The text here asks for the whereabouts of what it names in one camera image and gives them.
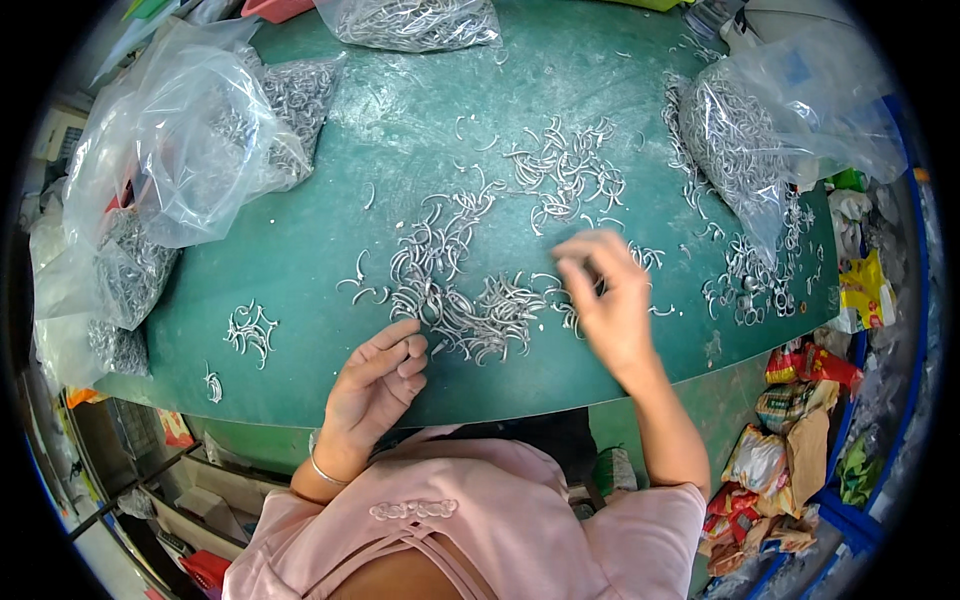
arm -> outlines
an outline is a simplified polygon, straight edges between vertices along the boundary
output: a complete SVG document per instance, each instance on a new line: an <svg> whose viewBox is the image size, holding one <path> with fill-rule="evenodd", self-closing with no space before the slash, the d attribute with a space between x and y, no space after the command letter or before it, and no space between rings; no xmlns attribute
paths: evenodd
<svg viewBox="0 0 960 600"><path fill-rule="evenodd" d="M649 274L609 230L582 231L553 254L590 347L634 399L651 484L692 483L709 498L703 440L674 394L650 336ZM588 271L605 279L603 296L597 297Z"/></svg>
<svg viewBox="0 0 960 600"><path fill-rule="evenodd" d="M426 338L420 321L388 326L357 348L326 400L324 426L313 450L317 467L348 483L367 467L373 445L394 426L426 385ZM297 468L290 491L327 504L344 489L324 479L310 459Z"/></svg>

shirt embroidery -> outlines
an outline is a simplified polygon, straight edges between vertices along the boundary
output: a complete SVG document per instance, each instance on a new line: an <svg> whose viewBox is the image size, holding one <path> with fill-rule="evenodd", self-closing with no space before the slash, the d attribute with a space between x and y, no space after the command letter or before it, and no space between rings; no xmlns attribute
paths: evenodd
<svg viewBox="0 0 960 600"><path fill-rule="evenodd" d="M385 521L388 518L407 518L408 516L418 516L420 518L441 516L443 518L450 518L458 506L457 501L452 499L442 500L441 502L409 500L407 502L400 502L399 504L381 502L376 506L370 507L370 514L378 521Z"/></svg>

red basket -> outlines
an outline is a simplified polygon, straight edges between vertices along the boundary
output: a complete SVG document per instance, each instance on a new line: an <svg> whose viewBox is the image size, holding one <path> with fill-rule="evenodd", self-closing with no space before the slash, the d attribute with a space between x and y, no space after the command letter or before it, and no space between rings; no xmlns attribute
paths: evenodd
<svg viewBox="0 0 960 600"><path fill-rule="evenodd" d="M259 14L271 23L282 23L312 8L313 0L247 0L240 14Z"/></svg>

woman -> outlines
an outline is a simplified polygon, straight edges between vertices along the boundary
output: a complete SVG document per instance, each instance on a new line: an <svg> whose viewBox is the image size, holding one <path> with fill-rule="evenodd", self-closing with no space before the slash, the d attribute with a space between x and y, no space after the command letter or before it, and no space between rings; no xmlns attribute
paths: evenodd
<svg viewBox="0 0 960 600"><path fill-rule="evenodd" d="M653 348L649 276L607 230L553 254L590 347L634 399L653 487L581 522L558 463L524 442L426 429L371 459L426 385L420 322L399 322L340 371L311 458L267 497L225 598L686 597L709 464ZM590 273L607 282L599 298Z"/></svg>

pink shirt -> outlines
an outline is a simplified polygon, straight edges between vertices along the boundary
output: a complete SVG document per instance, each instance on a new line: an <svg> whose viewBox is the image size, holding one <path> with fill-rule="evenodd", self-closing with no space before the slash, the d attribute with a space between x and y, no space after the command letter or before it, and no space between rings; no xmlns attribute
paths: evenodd
<svg viewBox="0 0 960 600"><path fill-rule="evenodd" d="M578 521L560 466L528 444L401 444L325 509L271 492L227 570L224 598L326 598L360 564L396 551L381 549L396 540L427 554L464 597L482 597L432 532L456 543L501 600L686 598L705 512L700 492L683 484L623 494Z"/></svg>

